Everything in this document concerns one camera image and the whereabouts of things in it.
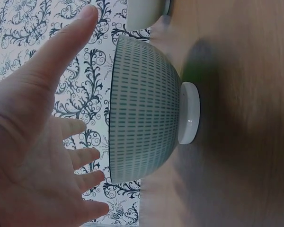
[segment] bowl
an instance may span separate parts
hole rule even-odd
[[[200,100],[196,86],[182,83],[154,46],[121,35],[112,73],[109,163],[112,183],[145,177],[175,147],[197,133]]]
[[[146,29],[170,12],[171,0],[128,0],[126,30]]]

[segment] white cup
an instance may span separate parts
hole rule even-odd
[[[169,13],[170,0],[128,0],[126,30],[151,27],[162,15]]]

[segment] bowl rim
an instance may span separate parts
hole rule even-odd
[[[117,43],[115,45],[115,55],[114,55],[114,61],[113,61],[113,68],[112,68],[112,78],[111,78],[111,82],[110,82],[110,99],[109,99],[109,121],[108,121],[108,164],[109,164],[109,177],[110,177],[110,182],[111,184],[113,184],[113,179],[112,179],[112,172],[111,172],[111,156],[110,156],[110,119],[111,119],[111,101],[112,101],[112,90],[113,90],[113,81],[114,81],[114,72],[115,72],[115,59],[117,57],[117,50],[119,48],[119,41],[121,37],[124,37],[125,35],[120,35],[118,37]]]

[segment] floral wallpaper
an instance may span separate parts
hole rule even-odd
[[[38,48],[68,25],[87,4],[99,10],[99,20],[89,44],[69,64],[56,90],[53,114],[78,118],[88,124],[86,132],[64,141],[67,148],[96,147],[100,160],[79,172],[104,171],[106,180],[83,195],[86,200],[105,201],[109,213],[96,224],[139,225],[140,181],[113,185],[109,177],[108,124],[110,84],[118,36],[148,41],[148,29],[129,33],[125,29],[127,0],[0,0],[0,80],[31,58]]]

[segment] hand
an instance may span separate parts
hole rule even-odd
[[[109,210],[81,195],[103,181],[104,174],[74,174],[99,158],[99,152],[66,150],[62,143],[86,125],[51,116],[59,78],[90,39],[97,19],[98,10],[85,7],[77,20],[0,82],[1,227],[76,227]]]

